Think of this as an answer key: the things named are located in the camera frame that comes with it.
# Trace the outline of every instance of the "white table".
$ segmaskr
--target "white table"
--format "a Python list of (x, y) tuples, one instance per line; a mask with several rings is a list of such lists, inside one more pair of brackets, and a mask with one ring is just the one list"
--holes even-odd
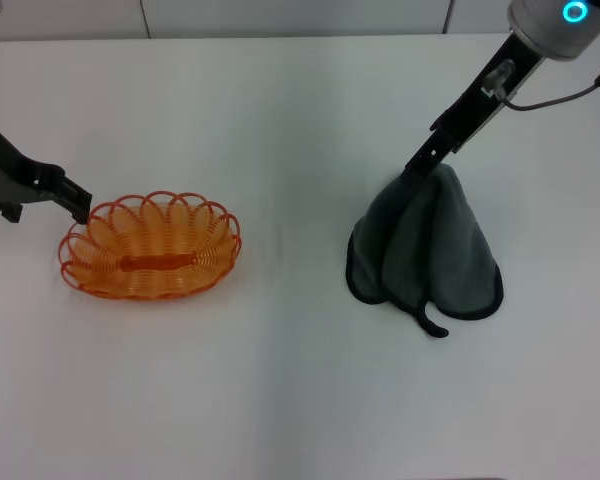
[[(240, 220), (196, 298), (70, 290), (53, 204), (0, 217), (0, 480), (600, 478), (600, 91), (456, 156), (502, 268), (425, 336), (344, 282), (347, 240), (504, 36), (0, 44), (0, 130), (94, 204), (196, 191)], [(600, 40), (520, 104), (587, 87)]]

